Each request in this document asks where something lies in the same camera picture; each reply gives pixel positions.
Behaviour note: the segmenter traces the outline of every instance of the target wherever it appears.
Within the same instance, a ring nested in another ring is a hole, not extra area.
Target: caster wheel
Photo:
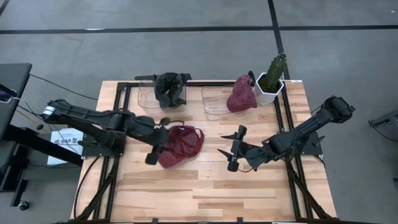
[[[29,208],[29,203],[27,203],[26,201],[20,201],[19,205],[18,205],[19,210],[21,211],[25,211]]]

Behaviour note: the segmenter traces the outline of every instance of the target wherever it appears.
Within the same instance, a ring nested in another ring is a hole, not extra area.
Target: gray carpet floor
[[[393,0],[274,2],[280,26],[398,24]],[[0,30],[271,25],[265,0],[10,0],[0,17]],[[338,216],[397,223],[392,179],[398,177],[398,143],[378,135],[368,120],[398,109],[398,30],[282,31],[281,36],[291,79],[303,80],[311,109],[331,95],[356,108],[343,126],[331,124],[319,132],[326,136],[322,148]],[[32,63],[32,74],[93,97],[103,80],[137,75],[185,72],[194,79],[224,79],[248,70],[258,75],[276,54],[273,31],[0,34],[0,63]],[[34,111],[57,98],[96,105],[35,78],[23,96]],[[34,128],[19,114],[12,123]],[[379,130],[398,139],[388,126]],[[32,156],[34,164],[46,160],[38,152]],[[2,193],[0,223],[68,220],[79,175],[80,169],[30,166],[23,199],[31,208],[9,207],[12,194]]]

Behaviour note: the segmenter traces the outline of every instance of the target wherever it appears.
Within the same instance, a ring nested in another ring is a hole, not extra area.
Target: table leg
[[[83,165],[83,160],[79,154],[38,137],[37,132],[31,129],[23,130],[10,124],[6,129],[4,138],[80,167]]]

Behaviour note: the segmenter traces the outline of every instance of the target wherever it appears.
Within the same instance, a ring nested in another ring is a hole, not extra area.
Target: white paper
[[[51,133],[51,142],[54,144],[57,144],[65,149],[68,149],[71,152],[78,153],[81,155],[81,152],[83,150],[83,146],[79,145],[77,142],[83,140],[83,133],[81,131],[78,131],[74,128],[65,128],[65,129],[60,129],[60,131],[52,131]],[[65,164],[67,162],[54,158],[52,156],[49,156],[47,159],[47,165],[53,166],[53,165],[58,165],[58,164]]]

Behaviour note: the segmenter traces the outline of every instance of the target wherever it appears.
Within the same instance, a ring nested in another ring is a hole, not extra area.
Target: wooden tabletop
[[[104,81],[99,94],[97,110],[111,110],[118,82]],[[304,86],[301,81],[285,82],[290,109],[295,126],[310,117]],[[121,157],[118,181],[112,209],[112,222],[149,222],[159,218],[161,222],[233,222],[236,217],[246,221],[294,221],[294,211],[290,198],[289,184],[284,161],[269,162],[259,167],[257,172],[229,172],[225,156],[217,149],[229,151],[232,141],[220,136],[233,134],[239,124],[248,128],[244,140],[260,145],[261,141],[278,132],[275,106],[270,103],[251,108],[239,116],[206,115],[203,96],[206,102],[221,100],[230,89],[212,90],[214,98],[207,98],[209,92],[202,87],[187,87],[187,106],[176,112],[163,112],[156,108],[142,108],[138,105],[139,88],[132,88],[129,110],[136,115],[148,115],[156,121],[163,117],[182,119],[186,125],[200,128],[205,133],[201,153],[189,161],[183,161],[170,169],[159,164],[145,164],[151,146],[128,138],[124,155]],[[282,116],[285,113],[282,97],[279,97]],[[213,112],[222,111],[223,105]],[[94,158],[87,158],[81,170],[84,175]],[[103,158],[93,166],[81,188],[77,213],[88,205],[98,188]],[[302,156],[303,168],[309,191],[325,209],[335,216],[335,208],[323,164],[313,156]],[[244,159],[240,161],[242,170],[249,169]],[[302,195],[297,189],[300,210],[305,217]],[[100,217],[104,217],[108,193],[101,204]]]

